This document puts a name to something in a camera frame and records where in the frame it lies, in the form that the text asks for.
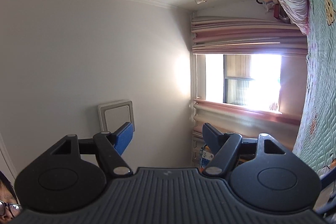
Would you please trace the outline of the pink right curtain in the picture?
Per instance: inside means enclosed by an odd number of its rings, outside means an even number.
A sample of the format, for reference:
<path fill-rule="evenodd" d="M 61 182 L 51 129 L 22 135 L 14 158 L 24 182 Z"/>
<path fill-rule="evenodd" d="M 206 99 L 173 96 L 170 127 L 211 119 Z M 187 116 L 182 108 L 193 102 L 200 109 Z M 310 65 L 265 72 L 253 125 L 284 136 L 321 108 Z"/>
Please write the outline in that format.
<path fill-rule="evenodd" d="M 194 54 L 305 56 L 307 38 L 292 24 L 255 18 L 201 16 L 191 21 Z"/>

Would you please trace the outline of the green quilted bee bedspread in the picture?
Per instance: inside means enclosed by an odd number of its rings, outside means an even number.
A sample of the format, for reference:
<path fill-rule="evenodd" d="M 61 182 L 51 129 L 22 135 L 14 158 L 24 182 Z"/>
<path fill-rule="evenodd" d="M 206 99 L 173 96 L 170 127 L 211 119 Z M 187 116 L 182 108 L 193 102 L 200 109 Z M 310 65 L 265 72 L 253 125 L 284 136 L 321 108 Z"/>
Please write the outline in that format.
<path fill-rule="evenodd" d="M 309 0 L 305 104 L 293 152 L 318 175 L 335 161 L 335 0 Z"/>

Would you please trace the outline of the wooden bookshelf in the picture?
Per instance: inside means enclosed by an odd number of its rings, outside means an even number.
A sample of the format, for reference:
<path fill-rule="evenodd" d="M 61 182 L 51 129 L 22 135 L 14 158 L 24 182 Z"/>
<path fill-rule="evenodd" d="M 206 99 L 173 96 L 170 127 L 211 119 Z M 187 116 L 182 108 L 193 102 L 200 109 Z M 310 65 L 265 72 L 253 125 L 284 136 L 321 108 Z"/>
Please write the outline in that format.
<path fill-rule="evenodd" d="M 211 150 L 209 149 L 209 147 L 205 144 L 200 148 L 199 151 L 200 157 L 199 157 L 199 170 L 203 171 L 205 169 L 206 166 L 208 166 L 208 164 L 210 163 L 210 161 L 214 158 L 214 154 L 211 152 Z M 248 162 L 250 160 L 253 160 L 255 157 L 254 154 L 252 155 L 240 155 L 238 157 L 238 161 L 237 161 L 237 166 Z"/>

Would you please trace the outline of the cluttered white nightstand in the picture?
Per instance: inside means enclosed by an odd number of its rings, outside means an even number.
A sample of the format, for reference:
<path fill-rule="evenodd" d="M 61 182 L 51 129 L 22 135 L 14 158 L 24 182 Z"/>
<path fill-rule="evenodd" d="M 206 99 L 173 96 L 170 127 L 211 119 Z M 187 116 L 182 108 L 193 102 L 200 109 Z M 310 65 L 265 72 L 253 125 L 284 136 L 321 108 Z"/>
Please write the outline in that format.
<path fill-rule="evenodd" d="M 278 0 L 256 0 L 256 2 L 262 5 L 267 12 L 271 12 L 275 19 L 291 24 L 289 16 Z"/>

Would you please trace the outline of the square ceiling light panel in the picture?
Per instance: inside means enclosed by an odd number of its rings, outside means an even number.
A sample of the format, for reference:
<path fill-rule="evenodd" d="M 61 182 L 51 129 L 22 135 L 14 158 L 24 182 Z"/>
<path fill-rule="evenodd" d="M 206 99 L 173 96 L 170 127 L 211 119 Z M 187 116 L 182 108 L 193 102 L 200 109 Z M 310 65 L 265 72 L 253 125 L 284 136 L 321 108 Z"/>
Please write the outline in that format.
<path fill-rule="evenodd" d="M 115 132 L 126 122 L 130 122 L 135 130 L 133 104 L 130 100 L 101 104 L 97 110 L 101 131 Z"/>

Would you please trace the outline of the pink curtain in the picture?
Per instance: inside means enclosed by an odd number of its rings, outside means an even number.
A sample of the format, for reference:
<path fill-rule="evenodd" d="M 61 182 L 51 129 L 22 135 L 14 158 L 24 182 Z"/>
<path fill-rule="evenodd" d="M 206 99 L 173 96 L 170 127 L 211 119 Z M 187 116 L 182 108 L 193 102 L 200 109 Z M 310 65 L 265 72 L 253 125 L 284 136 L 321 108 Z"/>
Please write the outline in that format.
<path fill-rule="evenodd" d="M 235 132 L 247 138 L 259 133 L 272 135 L 288 149 L 293 149 L 301 117 L 278 112 L 250 110 L 241 106 L 194 100 L 194 131 L 202 133 L 205 123 L 212 124 L 221 132 Z"/>
<path fill-rule="evenodd" d="M 201 16 L 191 21 L 194 54 L 305 56 L 307 38 L 292 24 L 255 18 Z"/>

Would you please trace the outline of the pink left curtain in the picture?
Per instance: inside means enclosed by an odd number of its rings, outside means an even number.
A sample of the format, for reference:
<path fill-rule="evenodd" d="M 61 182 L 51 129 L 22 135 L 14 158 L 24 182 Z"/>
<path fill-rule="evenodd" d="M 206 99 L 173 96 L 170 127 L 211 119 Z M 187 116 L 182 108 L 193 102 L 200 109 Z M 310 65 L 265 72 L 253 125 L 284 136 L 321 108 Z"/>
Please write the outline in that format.
<path fill-rule="evenodd" d="M 205 123 L 212 124 L 221 132 L 235 132 L 247 138 L 259 133 L 272 135 L 288 149 L 293 149 L 301 117 L 278 112 L 250 110 L 241 106 L 194 100 L 194 131 L 202 133 Z"/>

